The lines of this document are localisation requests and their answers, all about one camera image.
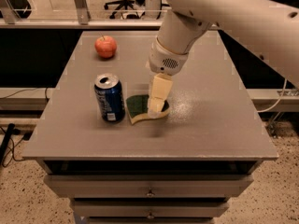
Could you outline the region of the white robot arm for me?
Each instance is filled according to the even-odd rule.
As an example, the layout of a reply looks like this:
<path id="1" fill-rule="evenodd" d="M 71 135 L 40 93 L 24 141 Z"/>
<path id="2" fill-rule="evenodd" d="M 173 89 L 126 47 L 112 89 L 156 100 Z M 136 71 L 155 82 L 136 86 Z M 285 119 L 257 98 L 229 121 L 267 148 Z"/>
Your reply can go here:
<path id="1" fill-rule="evenodd" d="M 299 85 L 299 8 L 271 0 L 166 0 L 170 6 L 149 53 L 155 74 L 148 114 L 156 119 L 194 42 L 212 25 Z"/>

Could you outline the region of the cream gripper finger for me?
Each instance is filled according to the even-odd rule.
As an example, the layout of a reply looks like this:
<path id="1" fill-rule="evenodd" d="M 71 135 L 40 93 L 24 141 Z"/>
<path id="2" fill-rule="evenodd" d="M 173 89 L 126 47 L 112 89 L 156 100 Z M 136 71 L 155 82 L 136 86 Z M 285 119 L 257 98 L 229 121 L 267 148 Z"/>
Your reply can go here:
<path id="1" fill-rule="evenodd" d="M 159 73 L 152 77 L 149 83 L 148 115 L 151 119 L 157 119 L 163 110 L 173 86 L 172 77 Z"/>

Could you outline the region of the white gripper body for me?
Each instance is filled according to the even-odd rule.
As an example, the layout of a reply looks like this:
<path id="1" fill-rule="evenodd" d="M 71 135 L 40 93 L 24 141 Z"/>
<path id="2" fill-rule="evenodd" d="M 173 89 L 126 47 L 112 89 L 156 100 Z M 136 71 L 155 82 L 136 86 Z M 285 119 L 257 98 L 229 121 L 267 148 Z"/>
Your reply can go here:
<path id="1" fill-rule="evenodd" d="M 149 68 L 154 73 L 164 73 L 173 76 L 180 72 L 189 54 L 176 54 L 165 49 L 155 39 L 149 52 Z"/>

